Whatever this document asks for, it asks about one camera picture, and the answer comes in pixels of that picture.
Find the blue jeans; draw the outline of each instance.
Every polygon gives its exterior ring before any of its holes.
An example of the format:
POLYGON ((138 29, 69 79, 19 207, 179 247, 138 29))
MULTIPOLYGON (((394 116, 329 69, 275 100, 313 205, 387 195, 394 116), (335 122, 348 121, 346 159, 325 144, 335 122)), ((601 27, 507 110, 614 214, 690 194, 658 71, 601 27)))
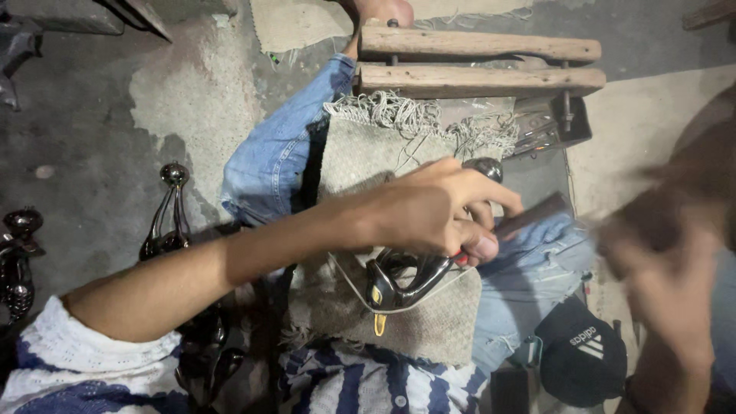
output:
MULTIPOLYGON (((263 225, 296 212, 310 150, 323 147, 315 132, 322 106, 350 92, 355 62, 334 55, 306 88, 256 126, 224 168, 222 205, 236 219, 263 225)), ((498 369, 520 341, 580 285, 593 244, 568 214, 531 225, 500 243, 498 257, 478 268, 483 292, 473 338, 473 362, 498 369)))
POLYGON ((714 385, 736 390, 736 256, 727 249, 718 253, 711 299, 714 385))

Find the blurred hand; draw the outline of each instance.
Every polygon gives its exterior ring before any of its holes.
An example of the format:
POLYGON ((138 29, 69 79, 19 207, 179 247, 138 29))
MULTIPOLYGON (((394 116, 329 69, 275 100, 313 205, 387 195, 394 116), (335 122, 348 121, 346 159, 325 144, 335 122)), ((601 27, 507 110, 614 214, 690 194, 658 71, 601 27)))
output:
POLYGON ((679 244, 650 251, 624 222, 602 232, 605 255, 629 291, 631 312, 659 335, 683 363, 709 364, 710 296, 721 241, 690 209, 681 214, 679 244))
POLYGON ((347 248, 388 246, 455 256, 462 246, 467 264, 476 266, 498 254, 488 201, 501 204, 510 217, 523 211, 518 194, 480 172, 463 169, 455 158, 443 158, 317 208, 342 216, 344 228, 352 228, 344 232, 347 248))

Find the black cap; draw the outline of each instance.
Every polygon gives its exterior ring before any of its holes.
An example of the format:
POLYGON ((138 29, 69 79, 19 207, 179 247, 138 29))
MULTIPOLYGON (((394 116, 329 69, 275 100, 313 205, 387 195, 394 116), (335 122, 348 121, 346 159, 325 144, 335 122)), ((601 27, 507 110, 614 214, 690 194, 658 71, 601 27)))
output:
POLYGON ((571 296, 555 306, 535 331, 542 339, 542 386, 573 407, 594 407, 621 396, 626 345, 608 323, 571 296))

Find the bare foot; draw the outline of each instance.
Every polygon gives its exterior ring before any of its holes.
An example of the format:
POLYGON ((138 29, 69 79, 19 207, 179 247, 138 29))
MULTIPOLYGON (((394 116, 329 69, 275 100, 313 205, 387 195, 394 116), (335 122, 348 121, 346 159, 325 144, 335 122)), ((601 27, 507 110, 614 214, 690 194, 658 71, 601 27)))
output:
POLYGON ((395 18, 399 27, 410 27, 414 24, 414 9, 406 0, 341 0, 340 4, 350 14, 355 23, 353 39, 345 47, 344 54, 354 60, 358 59, 358 34, 360 28, 369 18, 377 18, 388 23, 395 18))

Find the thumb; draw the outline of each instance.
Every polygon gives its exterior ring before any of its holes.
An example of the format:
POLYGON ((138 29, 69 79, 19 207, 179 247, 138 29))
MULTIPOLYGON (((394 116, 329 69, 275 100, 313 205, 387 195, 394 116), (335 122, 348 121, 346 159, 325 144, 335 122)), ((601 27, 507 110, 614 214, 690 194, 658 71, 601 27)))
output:
POLYGON ((498 239, 482 225, 470 220, 455 220, 454 225, 465 253, 481 262, 492 260, 498 255, 498 239))

